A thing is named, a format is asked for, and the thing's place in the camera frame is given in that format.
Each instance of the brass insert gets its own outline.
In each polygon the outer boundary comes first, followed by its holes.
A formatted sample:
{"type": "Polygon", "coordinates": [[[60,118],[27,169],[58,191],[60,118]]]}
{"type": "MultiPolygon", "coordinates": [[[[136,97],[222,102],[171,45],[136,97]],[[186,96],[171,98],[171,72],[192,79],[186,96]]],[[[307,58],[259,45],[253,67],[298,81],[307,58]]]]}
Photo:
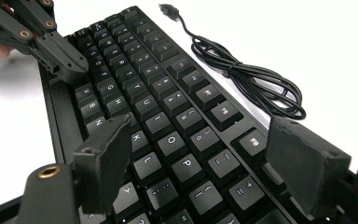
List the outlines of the brass insert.
{"type": "Polygon", "coordinates": [[[28,37],[28,36],[30,35],[30,33],[28,33],[28,31],[21,31],[21,32],[20,32],[20,35],[21,35],[22,37],[28,37]]]}
{"type": "Polygon", "coordinates": [[[51,27],[54,25],[54,22],[52,21],[46,21],[46,26],[51,27]]]}
{"type": "Polygon", "coordinates": [[[41,179],[51,178],[60,172],[59,166],[49,166],[37,174],[37,177],[41,179]]]}

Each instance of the spacebar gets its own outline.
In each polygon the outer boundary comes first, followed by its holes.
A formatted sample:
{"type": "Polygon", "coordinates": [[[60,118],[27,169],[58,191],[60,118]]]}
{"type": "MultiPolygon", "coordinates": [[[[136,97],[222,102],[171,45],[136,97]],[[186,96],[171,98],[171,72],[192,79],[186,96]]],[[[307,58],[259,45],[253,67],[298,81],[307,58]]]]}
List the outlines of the spacebar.
{"type": "Polygon", "coordinates": [[[63,81],[52,84],[50,93],[58,128],[58,134],[51,133],[51,135],[54,142],[61,142],[64,162],[69,164],[74,160],[74,151],[83,143],[76,120],[75,107],[72,105],[68,88],[63,81]]]}

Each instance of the white background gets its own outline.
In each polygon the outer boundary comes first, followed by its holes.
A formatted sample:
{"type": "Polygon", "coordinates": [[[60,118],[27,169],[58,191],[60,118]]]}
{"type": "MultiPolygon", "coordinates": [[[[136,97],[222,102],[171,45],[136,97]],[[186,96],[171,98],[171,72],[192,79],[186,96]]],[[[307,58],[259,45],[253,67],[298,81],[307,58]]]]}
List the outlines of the white background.
{"type": "MultiPolygon", "coordinates": [[[[69,35],[137,5],[193,56],[181,23],[163,16],[158,3],[56,0],[58,31],[69,35]]],[[[351,170],[357,171],[358,1],[164,3],[179,9],[194,34],[222,44],[243,63],[266,67],[295,82],[308,113],[300,122],[352,155],[351,170]]],[[[219,74],[205,69],[232,89],[219,74]]],[[[268,116],[238,100],[269,126],[268,116]]],[[[0,60],[0,203],[20,196],[28,174],[53,162],[46,115],[33,58],[13,53],[0,60]]]]}

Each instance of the keycap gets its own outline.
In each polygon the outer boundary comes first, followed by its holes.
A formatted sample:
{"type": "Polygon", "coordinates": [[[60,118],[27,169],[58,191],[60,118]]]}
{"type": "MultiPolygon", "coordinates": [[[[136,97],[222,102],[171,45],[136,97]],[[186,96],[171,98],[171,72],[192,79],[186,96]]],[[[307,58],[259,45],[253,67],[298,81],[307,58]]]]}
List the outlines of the keycap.
{"type": "Polygon", "coordinates": [[[196,70],[182,79],[179,79],[179,84],[183,87],[183,89],[185,89],[187,94],[191,95],[208,85],[209,82],[199,71],[196,70]]]}
{"type": "Polygon", "coordinates": [[[172,171],[181,190],[189,189],[206,176],[193,154],[188,154],[172,165],[172,171]]]}
{"type": "Polygon", "coordinates": [[[207,115],[220,132],[243,118],[243,115],[229,101],[217,105],[207,115]]]}
{"type": "Polygon", "coordinates": [[[228,149],[208,160],[206,170],[217,188],[222,188],[244,172],[243,167],[228,149]]]}
{"type": "Polygon", "coordinates": [[[165,173],[154,152],[150,152],[138,161],[135,161],[131,168],[140,188],[151,184],[165,173]]]}
{"type": "Polygon", "coordinates": [[[147,215],[145,213],[142,213],[138,217],[135,217],[131,221],[128,222],[128,224],[150,224],[149,218],[147,218],[147,215]]]}
{"type": "Polygon", "coordinates": [[[207,223],[208,218],[226,207],[222,196],[210,180],[191,191],[188,197],[196,210],[196,215],[203,223],[207,223]]]}
{"type": "Polygon", "coordinates": [[[140,122],[144,122],[160,112],[161,107],[158,106],[156,100],[151,95],[148,95],[135,104],[133,111],[136,118],[140,122]]]}
{"type": "Polygon", "coordinates": [[[171,163],[185,155],[188,147],[179,133],[173,132],[157,141],[156,150],[167,163],[171,163]]]}
{"type": "Polygon", "coordinates": [[[154,97],[160,101],[170,94],[176,92],[177,88],[173,85],[170,78],[163,77],[162,79],[153,83],[150,91],[153,93],[154,97]]]}
{"type": "Polygon", "coordinates": [[[123,185],[113,202],[113,213],[115,221],[119,222],[143,207],[143,202],[136,192],[132,182],[123,185]]]}
{"type": "Polygon", "coordinates": [[[258,130],[251,130],[232,143],[238,154],[253,166],[264,160],[267,138],[258,130]]]}
{"type": "Polygon", "coordinates": [[[190,136],[206,124],[205,120],[194,107],[190,107],[188,110],[180,113],[173,119],[172,122],[177,128],[179,134],[181,134],[184,138],[190,136]]]}
{"type": "Polygon", "coordinates": [[[249,175],[230,188],[225,195],[240,221],[244,221],[266,204],[266,194],[249,175]]]}
{"type": "Polygon", "coordinates": [[[188,109],[190,106],[190,102],[180,91],[176,91],[167,96],[161,103],[162,109],[170,119],[178,115],[180,112],[188,109]]]}
{"type": "Polygon", "coordinates": [[[172,217],[169,217],[162,224],[194,224],[191,216],[183,209],[172,217]]]}
{"type": "Polygon", "coordinates": [[[200,161],[210,157],[218,149],[221,149],[224,146],[223,142],[220,141],[220,138],[210,127],[205,127],[193,134],[187,142],[191,151],[200,161]]]}
{"type": "Polygon", "coordinates": [[[132,141],[132,153],[130,158],[131,161],[138,160],[144,154],[152,150],[152,146],[147,141],[147,138],[143,131],[134,133],[131,136],[131,141],[132,141]]]}
{"type": "Polygon", "coordinates": [[[212,84],[197,91],[192,97],[202,111],[209,110],[225,100],[223,95],[212,84]]]}
{"type": "Polygon", "coordinates": [[[92,122],[86,124],[87,135],[90,136],[98,130],[98,127],[105,122],[104,117],[99,117],[92,122]]]}
{"type": "Polygon", "coordinates": [[[172,63],[167,70],[171,75],[176,79],[181,79],[182,77],[188,75],[189,73],[195,70],[194,66],[186,59],[181,59],[175,63],[172,63]]]}
{"type": "Polygon", "coordinates": [[[147,203],[152,216],[162,217],[177,206],[180,201],[178,193],[169,178],[159,181],[146,191],[147,203]]]}
{"type": "Polygon", "coordinates": [[[160,112],[144,123],[147,136],[152,142],[162,138],[165,134],[173,131],[173,126],[167,116],[160,112]]]}

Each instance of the mechanical keyboard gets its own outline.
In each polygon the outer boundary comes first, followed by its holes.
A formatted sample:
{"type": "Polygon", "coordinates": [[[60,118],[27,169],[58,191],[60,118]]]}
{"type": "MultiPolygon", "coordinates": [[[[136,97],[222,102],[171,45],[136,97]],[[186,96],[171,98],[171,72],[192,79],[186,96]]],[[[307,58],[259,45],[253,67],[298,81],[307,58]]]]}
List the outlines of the mechanical keyboard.
{"type": "Polygon", "coordinates": [[[103,223],[321,223],[265,160],[267,130],[138,7],[67,36],[89,62],[71,87],[42,72],[57,161],[131,115],[132,154],[103,223]]]}

